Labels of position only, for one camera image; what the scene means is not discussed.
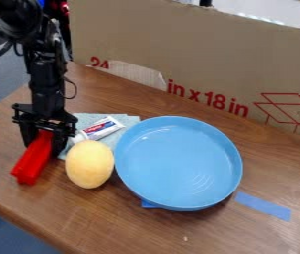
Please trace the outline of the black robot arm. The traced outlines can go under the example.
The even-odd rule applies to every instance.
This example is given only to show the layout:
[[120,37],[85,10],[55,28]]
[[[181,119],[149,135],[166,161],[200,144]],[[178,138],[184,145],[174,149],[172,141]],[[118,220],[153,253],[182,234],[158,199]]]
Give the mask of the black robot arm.
[[14,50],[25,58],[30,75],[31,102],[14,104],[12,122],[30,145],[41,131],[53,134],[57,156],[75,135],[78,119],[66,112],[67,61],[58,23],[43,11],[39,0],[0,0],[0,36],[6,39],[0,57]]

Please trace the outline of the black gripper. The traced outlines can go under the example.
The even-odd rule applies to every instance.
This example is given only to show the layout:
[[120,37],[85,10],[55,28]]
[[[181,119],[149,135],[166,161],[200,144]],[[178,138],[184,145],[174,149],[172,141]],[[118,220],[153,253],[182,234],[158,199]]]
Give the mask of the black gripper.
[[31,104],[15,103],[12,109],[15,111],[12,121],[19,124],[26,147],[34,142],[39,129],[54,132],[53,157],[55,158],[66,147],[69,136],[75,134],[77,117],[63,109],[46,116],[33,110]]

